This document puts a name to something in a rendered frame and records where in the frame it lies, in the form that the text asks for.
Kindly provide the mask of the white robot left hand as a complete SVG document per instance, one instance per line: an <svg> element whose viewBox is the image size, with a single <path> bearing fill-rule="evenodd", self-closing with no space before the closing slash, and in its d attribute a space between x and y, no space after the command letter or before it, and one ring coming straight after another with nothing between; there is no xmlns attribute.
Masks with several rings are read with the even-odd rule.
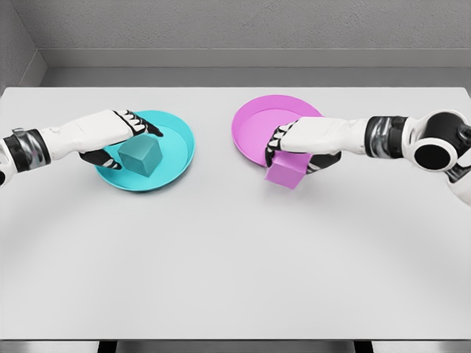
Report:
<svg viewBox="0 0 471 353"><path fill-rule="evenodd" d="M121 170L122 166L106 146L123 143L144 133L163 137L163 133L146 119L130 110L105 110L74 121L79 128L76 144L82 160L95 166Z"/></svg>

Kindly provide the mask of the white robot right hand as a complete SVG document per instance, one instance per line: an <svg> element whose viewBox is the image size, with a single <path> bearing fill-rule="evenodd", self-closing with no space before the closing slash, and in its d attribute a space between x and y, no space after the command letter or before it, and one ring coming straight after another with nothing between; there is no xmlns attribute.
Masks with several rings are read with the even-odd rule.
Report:
<svg viewBox="0 0 471 353"><path fill-rule="evenodd" d="M310 154L305 174L326 169L341 159L341 151L335 150L332 138L327 138L333 125L314 118L303 117L278 126L270 137L264 151L266 166L272 166L277 151L294 154Z"/></svg>

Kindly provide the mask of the pink block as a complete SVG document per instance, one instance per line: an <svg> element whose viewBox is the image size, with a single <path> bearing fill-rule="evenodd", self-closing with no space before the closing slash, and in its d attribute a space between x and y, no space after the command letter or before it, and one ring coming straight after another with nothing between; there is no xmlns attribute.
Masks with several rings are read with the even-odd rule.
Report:
<svg viewBox="0 0 471 353"><path fill-rule="evenodd" d="M293 190L306 175L311 157L311 154L276 151L265 180Z"/></svg>

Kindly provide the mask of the cyan block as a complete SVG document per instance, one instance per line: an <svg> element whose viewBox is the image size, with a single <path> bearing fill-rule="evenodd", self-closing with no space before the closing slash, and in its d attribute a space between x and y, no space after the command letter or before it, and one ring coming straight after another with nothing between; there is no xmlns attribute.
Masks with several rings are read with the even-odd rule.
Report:
<svg viewBox="0 0 471 353"><path fill-rule="evenodd" d="M163 159L159 141L150 135L129 139L118 148L118 155L127 170L145 177L149 177Z"/></svg>

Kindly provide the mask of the pink plate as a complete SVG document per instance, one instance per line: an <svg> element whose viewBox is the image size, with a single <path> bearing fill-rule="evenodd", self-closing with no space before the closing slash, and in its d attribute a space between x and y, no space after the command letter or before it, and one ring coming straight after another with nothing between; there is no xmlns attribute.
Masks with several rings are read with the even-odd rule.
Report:
<svg viewBox="0 0 471 353"><path fill-rule="evenodd" d="M265 148L274 130L301 117L321 117L315 107L293 96L268 95L248 101L233 117L231 132L238 150L265 166Z"/></svg>

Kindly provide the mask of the cyan plate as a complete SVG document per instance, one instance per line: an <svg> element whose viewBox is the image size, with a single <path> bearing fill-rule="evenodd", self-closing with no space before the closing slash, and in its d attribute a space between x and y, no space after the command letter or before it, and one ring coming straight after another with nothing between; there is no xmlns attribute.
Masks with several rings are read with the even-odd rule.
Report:
<svg viewBox="0 0 471 353"><path fill-rule="evenodd" d="M119 143L105 147L105 151L121 164L122 169L98 167L96 170L104 181L116 188L136 192L155 190L176 180L189 166L195 150L194 135L184 120L171 113L147 110L140 111L137 115L163 133L163 137L142 134L150 135L159 141L163 159L157 168L149 177L127 170L118 155L118 148L123 144Z"/></svg>

